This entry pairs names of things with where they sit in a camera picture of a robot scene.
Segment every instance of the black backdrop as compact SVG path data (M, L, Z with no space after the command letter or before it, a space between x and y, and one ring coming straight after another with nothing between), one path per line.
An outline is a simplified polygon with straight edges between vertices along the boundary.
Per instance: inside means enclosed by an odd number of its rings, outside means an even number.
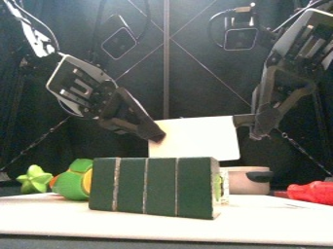
M63 53L85 60L93 41L99 2L92 0L25 0L25 9L51 27ZM210 17L252 1L149 0L152 22L141 43L105 69L117 85L125 87L155 120L224 116L250 113L251 93L260 80L268 50L226 52L207 36ZM293 14L293 1L258 0L260 23L274 28ZM141 0L109 0L101 20L120 14L137 34L144 25ZM168 28L166 56L164 32ZM67 114L45 89L42 77L20 78L17 55L8 53L10 40L1 34L1 164L56 125ZM167 109L164 87L168 89ZM305 98L282 121L281 130L326 163L318 136L311 97ZM318 166L274 131L260 142L238 129L242 158L222 165L263 165L275 172L273 186L305 183L325 176ZM93 121L71 118L48 138L9 167L12 177L38 164L52 173L63 172L76 158L147 157L147 143L132 135L117 136Z

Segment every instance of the white table surface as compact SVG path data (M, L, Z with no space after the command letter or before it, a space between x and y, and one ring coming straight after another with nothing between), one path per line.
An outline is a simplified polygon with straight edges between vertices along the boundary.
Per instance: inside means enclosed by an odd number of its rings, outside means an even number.
M333 246L333 207L230 196L214 220L95 211L55 194L0 197L0 233Z

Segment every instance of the cable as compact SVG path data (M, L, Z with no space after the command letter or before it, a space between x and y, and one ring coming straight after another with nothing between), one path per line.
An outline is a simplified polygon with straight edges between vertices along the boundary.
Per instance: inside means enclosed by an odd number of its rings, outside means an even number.
M100 24L101 24L101 16L103 16L103 11L104 11L104 7L105 7L105 2L107 2L107 0L100 0L97 17L96 17L96 20L95 20L95 27L93 27L93 32L92 32L92 44L91 44L91 49L89 49L89 62L92 64L95 64L95 59L96 59L95 50L96 50L99 27L100 27Z
M141 33L136 37L136 42L139 43L148 31L149 28L149 23L151 23L151 8L149 8L149 3L148 0L144 0L144 7L145 7L145 24Z
M16 0L10 0L16 6L16 8L29 17L34 20L34 22L37 22L48 31L48 33L51 34L51 38L52 38L52 41L53 41L53 46L55 46L55 51L59 52L60 51L60 47L59 47L59 42L57 42L57 39L56 39L56 36L51 30L51 28L46 26L46 24L38 20L25 9L21 8L21 6L16 3Z
M208 27L207 27L207 29L208 29L208 38L210 38L210 40L212 41L212 43L214 43L218 47L220 47L220 48L223 48L223 45L216 41L216 39L215 39L214 36L212 36L214 21L215 21L218 18L224 18L228 14L231 14L231 13L234 13L234 12L235 12L235 9L228 9L228 10L226 10L226 11L223 11L223 12L219 12L219 13L216 13L216 14L211 17L211 19L210 19L210 21L208 21Z
M294 21L299 15L307 10L307 9L314 9L317 8L319 5L330 2L331 0L318 0L317 2L314 2L313 4L309 4L303 9L301 9L289 19L286 19L286 21L271 31L273 33L275 33L285 25L287 25L291 21Z

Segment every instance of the green toy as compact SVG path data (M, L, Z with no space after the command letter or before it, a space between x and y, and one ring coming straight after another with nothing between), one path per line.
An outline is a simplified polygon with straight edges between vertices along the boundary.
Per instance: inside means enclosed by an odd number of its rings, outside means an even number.
M24 195L33 193L45 193L46 186L52 179L52 174L45 173L40 166L33 164L28 170L25 175L20 175L16 180L22 183L21 193Z
M52 192L67 199L87 200L91 185L91 168L92 160L75 160L69 165L69 169L53 177L49 183Z

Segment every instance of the green block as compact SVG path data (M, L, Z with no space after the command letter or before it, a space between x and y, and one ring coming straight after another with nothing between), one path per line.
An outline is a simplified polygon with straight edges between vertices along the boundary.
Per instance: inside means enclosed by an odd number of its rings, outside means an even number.
M112 211L115 170L119 159L95 159L92 166L88 207L95 210Z
M218 161L212 158L180 158L176 169L178 216L212 219Z
M143 213L145 159L120 159L117 211Z
M176 159L148 159L145 213L175 216Z

